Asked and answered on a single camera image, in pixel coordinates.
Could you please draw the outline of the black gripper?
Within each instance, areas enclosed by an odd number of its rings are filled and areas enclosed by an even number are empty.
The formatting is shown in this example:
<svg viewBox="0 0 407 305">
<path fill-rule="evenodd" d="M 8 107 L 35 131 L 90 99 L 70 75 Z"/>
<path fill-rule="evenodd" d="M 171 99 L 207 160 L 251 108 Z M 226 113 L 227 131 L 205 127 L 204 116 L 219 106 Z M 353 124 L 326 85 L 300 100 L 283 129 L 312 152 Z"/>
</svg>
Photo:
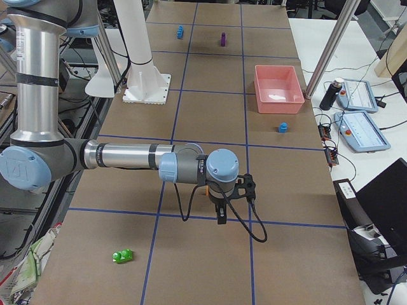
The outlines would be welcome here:
<svg viewBox="0 0 407 305">
<path fill-rule="evenodd" d="M 226 222 L 226 206 L 227 206 L 227 196 L 222 193 L 209 193 L 209 199 L 215 205 L 217 224 Z"/>
</svg>

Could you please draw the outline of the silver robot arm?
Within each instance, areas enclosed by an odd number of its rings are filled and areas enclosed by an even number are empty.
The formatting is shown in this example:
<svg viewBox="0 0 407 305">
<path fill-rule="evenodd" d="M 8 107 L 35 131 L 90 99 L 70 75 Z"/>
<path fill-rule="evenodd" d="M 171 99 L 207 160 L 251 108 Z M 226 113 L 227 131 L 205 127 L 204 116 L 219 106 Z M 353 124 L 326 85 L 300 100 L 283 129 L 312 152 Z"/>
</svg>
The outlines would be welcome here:
<svg viewBox="0 0 407 305">
<path fill-rule="evenodd" d="M 80 170 L 156 170 L 165 182 L 207 186 L 225 224 L 238 195 L 238 158 L 196 144 L 112 144 L 69 139 L 58 130 L 59 39 L 99 33 L 96 1 L 7 1 L 16 28 L 18 127 L 1 153 L 1 175 L 33 190 Z"/>
</svg>

